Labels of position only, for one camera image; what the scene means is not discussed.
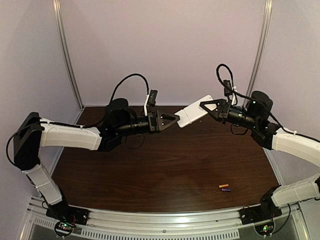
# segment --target aluminum frame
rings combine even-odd
[[[52,229],[57,222],[46,216],[47,210],[42,207],[42,202],[42,198],[36,196],[31,198],[20,240],[29,239],[33,224]],[[223,237],[225,240],[239,239],[239,229],[254,226],[254,224],[242,225],[238,213],[241,208],[186,213],[132,213],[89,208],[87,225],[79,226],[73,234],[93,240],[104,239],[105,236],[114,236],[113,239],[118,240],[129,237],[136,240],[174,238],[210,240],[211,236],[216,236],[216,240]],[[289,208],[283,207],[282,212],[283,215],[275,219],[286,218]],[[300,240],[309,240],[306,223],[298,204],[291,206],[291,215]]]
[[[81,96],[80,96],[79,89],[78,89],[77,82],[76,82],[76,78],[75,78],[75,73],[74,73],[74,70],[73,70],[73,67],[71,64],[71,59],[70,59],[68,44],[67,44],[67,39],[66,39],[66,33],[65,33],[65,29],[64,29],[64,22],[63,22],[63,17],[62,17],[60,0],[53,0],[53,8],[54,8],[56,25],[57,25],[57,29],[58,29],[58,33],[59,33],[61,50],[63,53],[63,59],[64,59],[66,71],[68,73],[68,77],[70,80],[71,88],[72,88],[77,106],[80,110],[82,110],[84,108],[84,104],[81,100]]]

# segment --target black mounting plate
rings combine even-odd
[[[79,207],[70,206],[72,212],[75,215],[75,224],[76,225],[87,225],[89,210]],[[53,213],[48,209],[45,213],[46,216],[55,219],[56,217]]]
[[[245,207],[239,210],[240,219],[242,225],[258,223],[261,221],[270,220],[273,217],[279,217],[282,215],[282,211],[280,208],[274,208],[272,212],[266,214],[262,212],[261,205]]]

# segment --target vent slot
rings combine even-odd
[[[225,232],[217,232],[211,234],[205,234],[201,236],[189,236],[189,237],[146,237],[146,236],[126,236],[123,234],[114,234],[109,232],[103,232],[92,229],[83,228],[81,231],[81,236],[86,237],[92,240],[235,240],[239,239],[239,231],[237,229],[225,231]]]
[[[42,218],[42,217],[39,217],[39,216],[35,217],[34,223],[39,225],[39,226],[45,227],[47,229],[53,229],[54,226],[55,226],[55,222],[54,221],[48,220],[48,219],[45,219],[45,218]]]

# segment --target wooden table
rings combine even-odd
[[[182,107],[157,108],[175,113]],[[142,108],[135,109],[140,113]],[[103,107],[87,107],[78,123],[92,124],[103,115]],[[135,147],[142,140],[131,136],[127,145]],[[143,146],[134,150],[124,143],[111,152],[65,148],[53,179],[72,205],[165,213],[257,204],[278,185],[250,133],[232,135],[229,125],[209,116],[185,128],[175,124],[160,134],[146,135]],[[229,184],[232,191],[222,192],[221,184]]]

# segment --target robotic arm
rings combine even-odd
[[[64,223],[87,223],[88,211],[71,207],[48,171],[42,165],[39,147],[62,146],[108,152],[121,144],[122,137],[156,134],[172,126],[179,116],[152,111],[158,91],[151,90],[144,104],[143,116],[129,108],[124,98],[113,100],[105,107],[102,125],[86,127],[40,118],[32,112],[13,139],[14,165],[22,170],[48,204],[47,215]]]
[[[228,91],[231,89],[228,87],[231,86],[230,82],[225,80],[224,83],[225,96],[233,94]],[[178,111],[178,124],[183,128],[209,114],[217,122],[231,123],[251,130],[251,137],[263,148],[285,152],[320,167],[320,143],[268,121],[273,101],[265,93],[254,91],[246,107],[234,106],[233,103],[229,99],[212,100],[210,96],[206,96]],[[242,223],[250,224],[268,220],[273,215],[280,216],[280,207],[287,204],[319,198],[320,173],[317,173],[290,185],[273,187],[260,199],[259,206],[244,208],[239,212]]]

